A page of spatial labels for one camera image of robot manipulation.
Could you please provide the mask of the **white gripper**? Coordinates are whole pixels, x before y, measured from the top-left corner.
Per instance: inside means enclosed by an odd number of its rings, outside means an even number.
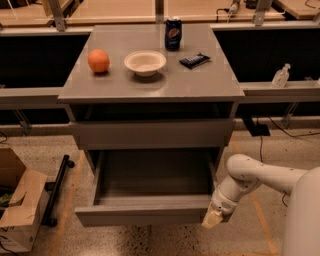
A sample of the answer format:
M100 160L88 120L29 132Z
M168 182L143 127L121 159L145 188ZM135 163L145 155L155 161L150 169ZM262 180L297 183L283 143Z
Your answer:
M211 204L202 220L202 226L211 229L223 221L223 215L232 214L238 203L228 199L220 190L215 190L212 194Z

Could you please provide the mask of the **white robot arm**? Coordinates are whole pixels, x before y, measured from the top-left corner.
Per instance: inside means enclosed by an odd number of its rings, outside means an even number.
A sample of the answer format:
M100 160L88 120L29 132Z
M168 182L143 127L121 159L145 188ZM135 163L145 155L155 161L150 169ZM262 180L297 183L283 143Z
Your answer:
M233 214L240 199L261 185L289 198L282 256L320 256L320 167L267 165L244 154L227 161L227 176L214 190L202 225L212 228Z

